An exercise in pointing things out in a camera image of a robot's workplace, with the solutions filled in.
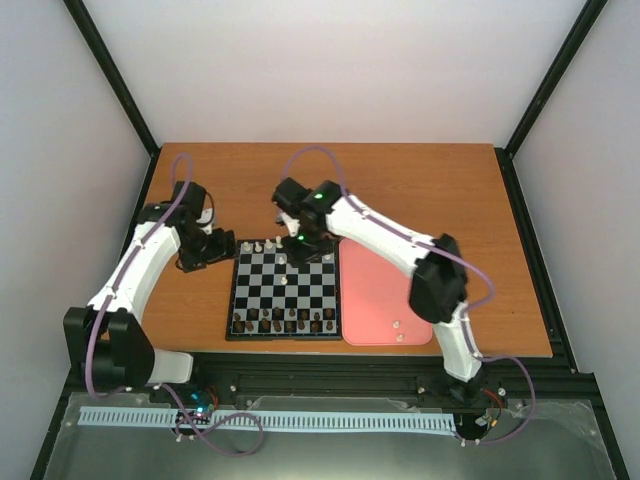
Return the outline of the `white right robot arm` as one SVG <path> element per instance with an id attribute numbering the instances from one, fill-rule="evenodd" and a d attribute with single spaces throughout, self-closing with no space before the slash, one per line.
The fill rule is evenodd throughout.
<path id="1" fill-rule="evenodd" d="M 465 407 L 479 398 L 486 373 L 470 332 L 470 266 L 453 237 L 416 233 L 329 180 L 309 189 L 287 177 L 271 200 L 279 210 L 277 224 L 288 231 L 282 246 L 293 265 L 316 260 L 347 239 L 401 271 L 410 281 L 410 309 L 431 324 L 442 352 L 444 373 L 434 383 L 437 393 Z"/>

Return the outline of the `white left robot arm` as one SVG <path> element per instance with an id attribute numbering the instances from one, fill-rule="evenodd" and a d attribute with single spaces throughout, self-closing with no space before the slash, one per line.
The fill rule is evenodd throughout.
<path id="1" fill-rule="evenodd" d="M 72 307 L 63 329 L 72 368 L 88 392 L 103 396 L 148 384 L 172 384 L 186 402 L 201 400 L 208 378 L 191 354 L 152 345 L 143 315 L 169 263 L 191 273 L 236 255 L 233 231 L 214 227 L 211 194 L 178 182 L 170 200 L 140 211 L 132 240 L 106 284 L 84 307 Z"/>

